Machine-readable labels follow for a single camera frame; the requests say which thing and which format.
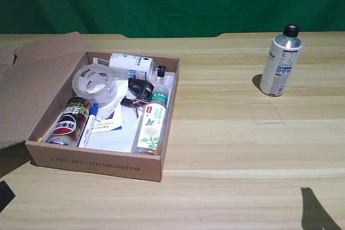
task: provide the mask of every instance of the wooden table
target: wooden table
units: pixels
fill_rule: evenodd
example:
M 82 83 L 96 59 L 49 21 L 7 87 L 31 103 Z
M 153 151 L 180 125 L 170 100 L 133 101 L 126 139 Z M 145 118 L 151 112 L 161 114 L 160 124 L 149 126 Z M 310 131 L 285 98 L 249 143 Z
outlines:
M 88 50 L 181 57 L 163 180 L 38 168 L 8 148 L 0 176 L 16 198 L 0 229 L 302 229 L 303 211 L 305 229 L 336 229 L 308 228 L 326 219 L 308 198 L 303 209 L 302 187 L 345 228 L 345 33 L 300 33 L 287 92 L 268 97 L 254 83 L 275 35 L 83 35 Z M 0 47 L 44 37 L 0 35 Z

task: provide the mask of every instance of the white plastic bottle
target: white plastic bottle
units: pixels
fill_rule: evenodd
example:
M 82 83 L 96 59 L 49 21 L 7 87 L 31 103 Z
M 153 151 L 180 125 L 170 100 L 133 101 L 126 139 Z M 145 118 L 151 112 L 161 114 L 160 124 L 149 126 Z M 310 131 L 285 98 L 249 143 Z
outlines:
M 260 82 L 263 93 L 279 96 L 285 92 L 293 66 L 302 49 L 302 42 L 297 38 L 298 32 L 297 25 L 288 24 L 284 33 L 273 39 Z
M 143 107 L 132 152 L 159 155 L 165 125 L 169 88 L 164 85 L 165 67 L 159 66 L 150 102 Z
M 109 61 L 109 67 L 128 69 L 130 78 L 149 80 L 156 68 L 156 64 L 152 58 L 113 53 Z

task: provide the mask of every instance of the tape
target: tape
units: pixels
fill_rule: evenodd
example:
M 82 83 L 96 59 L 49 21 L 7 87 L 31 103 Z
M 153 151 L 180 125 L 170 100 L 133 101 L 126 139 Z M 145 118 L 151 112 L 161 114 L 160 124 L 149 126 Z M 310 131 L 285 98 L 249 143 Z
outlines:
M 103 107 L 116 96 L 117 86 L 109 67 L 92 64 L 83 67 L 73 77 L 74 92 L 92 103 Z

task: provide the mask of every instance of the pepsi can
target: pepsi can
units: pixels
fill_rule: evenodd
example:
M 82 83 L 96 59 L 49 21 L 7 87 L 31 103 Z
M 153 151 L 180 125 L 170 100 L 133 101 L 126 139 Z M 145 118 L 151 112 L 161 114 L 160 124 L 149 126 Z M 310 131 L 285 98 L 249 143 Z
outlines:
M 70 98 L 47 143 L 77 147 L 90 109 L 90 102 L 84 98 Z

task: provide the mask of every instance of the open cardboard box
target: open cardboard box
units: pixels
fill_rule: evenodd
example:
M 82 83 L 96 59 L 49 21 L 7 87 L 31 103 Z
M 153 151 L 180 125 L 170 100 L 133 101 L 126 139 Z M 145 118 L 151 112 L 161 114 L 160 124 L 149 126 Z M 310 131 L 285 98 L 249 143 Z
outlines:
M 179 58 L 151 57 L 176 72 L 160 155 L 76 148 L 37 142 L 73 97 L 72 79 L 93 58 L 111 53 L 85 51 L 77 32 L 28 43 L 0 80 L 0 149 L 24 142 L 38 166 L 160 181 L 178 84 Z
M 0 48 L 0 79 L 15 62 L 15 48 L 7 46 Z

